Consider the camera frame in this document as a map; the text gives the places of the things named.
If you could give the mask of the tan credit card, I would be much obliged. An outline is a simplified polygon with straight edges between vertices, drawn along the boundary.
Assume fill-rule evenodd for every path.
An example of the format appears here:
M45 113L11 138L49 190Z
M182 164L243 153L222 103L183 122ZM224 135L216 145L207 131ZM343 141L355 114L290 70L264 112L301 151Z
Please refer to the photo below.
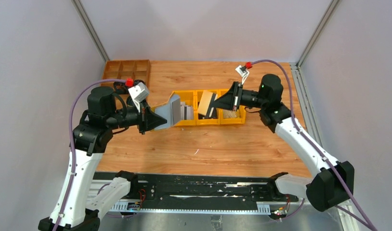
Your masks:
M210 118L214 111L214 107L212 106L212 103L216 99L217 99L216 93L208 90L203 90L201 99L198 104L197 113L203 115L206 118Z

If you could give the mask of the yellow leather card holder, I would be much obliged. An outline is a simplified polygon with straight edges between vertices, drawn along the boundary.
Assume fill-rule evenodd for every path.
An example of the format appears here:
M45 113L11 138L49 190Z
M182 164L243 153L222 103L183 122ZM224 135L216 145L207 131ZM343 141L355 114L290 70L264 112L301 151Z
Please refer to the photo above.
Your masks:
M171 128L181 121L181 99L176 93L172 93L169 100L163 104L152 107L152 111L167 122L157 126L154 130Z

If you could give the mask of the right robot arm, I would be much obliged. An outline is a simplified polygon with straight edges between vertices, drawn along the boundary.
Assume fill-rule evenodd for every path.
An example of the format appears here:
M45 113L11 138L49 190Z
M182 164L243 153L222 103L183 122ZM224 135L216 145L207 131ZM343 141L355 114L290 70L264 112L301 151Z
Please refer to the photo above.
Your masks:
M223 96L209 99L209 108L228 111L241 106L258 108L262 123L292 148L311 174L311 178L286 172L272 176L267 187L268 197L273 201L287 194L301 197L323 212L353 195L354 167L348 161L333 157L309 136L282 103L283 89L281 79L273 74L262 77L258 91L245 90L241 83L234 82Z

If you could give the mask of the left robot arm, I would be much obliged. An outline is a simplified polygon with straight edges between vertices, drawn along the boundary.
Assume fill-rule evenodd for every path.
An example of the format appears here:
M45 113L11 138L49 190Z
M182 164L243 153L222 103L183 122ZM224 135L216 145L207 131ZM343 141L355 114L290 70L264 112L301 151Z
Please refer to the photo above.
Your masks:
M107 144L116 129L136 126L141 134L166 124L147 103L149 90L143 83L128 88L133 104L116 107L119 95L107 86L96 87L87 97L88 108L76 127L69 127L70 159L67 175L51 215L39 222L40 231L96 231L101 220L121 198L146 198L135 173L120 171L92 200L91 182Z

